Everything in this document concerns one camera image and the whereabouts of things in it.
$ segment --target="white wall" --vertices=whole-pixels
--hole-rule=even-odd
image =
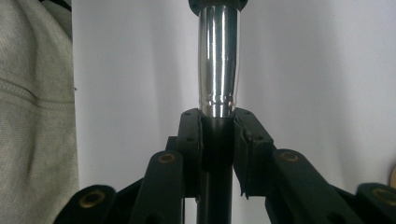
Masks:
[[[122,189],[198,106],[198,18],[188,0],[73,2],[80,186]],[[387,183],[396,163],[396,2],[250,0],[237,106],[332,184]],[[266,220],[239,197],[233,223]],[[194,223],[193,210],[188,222]]]

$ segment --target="shiny metal pipe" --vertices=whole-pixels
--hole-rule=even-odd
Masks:
[[[200,15],[200,110],[212,118],[227,118],[235,107],[239,72],[239,10],[204,8]]]

